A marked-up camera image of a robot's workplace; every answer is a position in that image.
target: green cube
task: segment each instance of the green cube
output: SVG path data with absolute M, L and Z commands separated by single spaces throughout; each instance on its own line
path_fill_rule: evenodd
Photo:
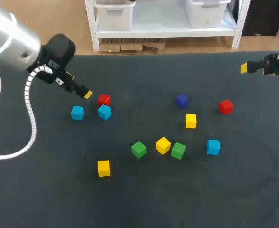
M 185 153 L 185 150 L 185 145 L 176 142 L 176 144 L 174 144 L 174 147 L 172 148 L 171 156 L 181 160 Z
M 140 141 L 138 141 L 136 144 L 134 144 L 131 147 L 132 153 L 140 159 L 142 156 L 144 156 L 147 153 L 147 148 L 144 144 L 142 144 Z

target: red cube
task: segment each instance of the red cube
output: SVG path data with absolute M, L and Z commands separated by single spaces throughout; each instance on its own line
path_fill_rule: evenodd
M 229 113 L 232 113 L 233 112 L 233 104 L 231 103 L 230 100 L 221 101 L 220 106 L 219 106 L 219 110 L 223 115 L 227 115 Z
M 110 96 L 106 94 L 101 94 L 97 100 L 97 104 L 99 107 L 102 105 L 110 106 L 110 103 L 111 103 Z

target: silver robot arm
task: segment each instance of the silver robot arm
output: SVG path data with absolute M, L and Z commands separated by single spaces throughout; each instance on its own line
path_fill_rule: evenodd
M 37 60 L 40 50 L 38 35 L 0 7 L 0 63 L 25 70 Z
M 65 35 L 56 34 L 42 46 L 35 32 L 0 7 L 0 64 L 28 72 L 46 66 L 53 73 L 40 72 L 37 75 L 39 79 L 48 84 L 57 82 L 65 91 L 75 91 L 81 98 L 88 99 L 92 92 L 78 85 L 74 76 L 65 70 L 74 54 L 75 44 Z

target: black cabinet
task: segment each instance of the black cabinet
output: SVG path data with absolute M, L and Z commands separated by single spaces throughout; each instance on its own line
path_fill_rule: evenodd
M 243 36 L 275 36 L 279 29 L 279 0 L 251 0 Z

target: robotic arm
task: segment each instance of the robotic arm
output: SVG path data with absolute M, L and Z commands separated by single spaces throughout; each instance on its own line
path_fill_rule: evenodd
M 241 74 L 255 73 L 258 69 L 263 69 L 264 75 L 279 75 L 279 54 L 269 54 L 258 62 L 248 61 L 241 65 Z
M 50 84 L 57 82 L 64 90 L 84 99 L 92 92 L 78 85 L 65 67 L 75 54 L 75 44 L 63 34 L 53 36 L 41 45 L 38 35 L 16 20 L 12 13 L 0 7 L 0 63 L 17 71 L 32 72 L 38 66 L 47 66 L 52 74 L 40 72 L 37 77 Z

